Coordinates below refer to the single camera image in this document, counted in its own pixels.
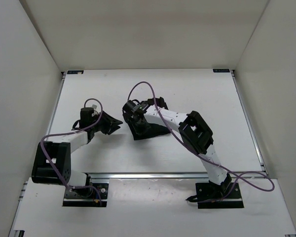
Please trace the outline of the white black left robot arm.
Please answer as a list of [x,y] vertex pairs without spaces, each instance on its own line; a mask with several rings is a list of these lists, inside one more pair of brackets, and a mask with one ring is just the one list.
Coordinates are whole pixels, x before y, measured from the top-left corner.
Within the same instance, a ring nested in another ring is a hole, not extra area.
[[87,197],[93,192],[93,184],[87,173],[74,171],[71,155],[89,144],[97,132],[111,135],[123,124],[106,112],[96,112],[93,108],[82,108],[80,119],[74,122],[72,131],[51,134],[39,142],[32,169],[32,181],[38,184],[63,185],[76,189]]

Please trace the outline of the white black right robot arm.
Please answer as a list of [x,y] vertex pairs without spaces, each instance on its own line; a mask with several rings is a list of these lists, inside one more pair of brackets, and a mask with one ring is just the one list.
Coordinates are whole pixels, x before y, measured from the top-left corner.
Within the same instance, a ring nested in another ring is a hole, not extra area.
[[209,176],[212,194],[222,198],[229,192],[231,176],[220,167],[213,132],[198,112],[170,111],[164,99],[160,97],[156,99],[156,103],[153,99],[141,102],[129,100],[123,106],[122,113],[134,140],[167,135],[171,130],[179,133],[183,144],[190,151],[206,156],[202,163]]

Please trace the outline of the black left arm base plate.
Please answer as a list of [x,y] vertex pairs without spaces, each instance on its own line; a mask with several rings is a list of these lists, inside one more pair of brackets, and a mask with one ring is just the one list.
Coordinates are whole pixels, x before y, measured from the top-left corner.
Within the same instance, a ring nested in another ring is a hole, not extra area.
[[65,190],[63,207],[107,207],[109,180],[90,179],[94,188]]

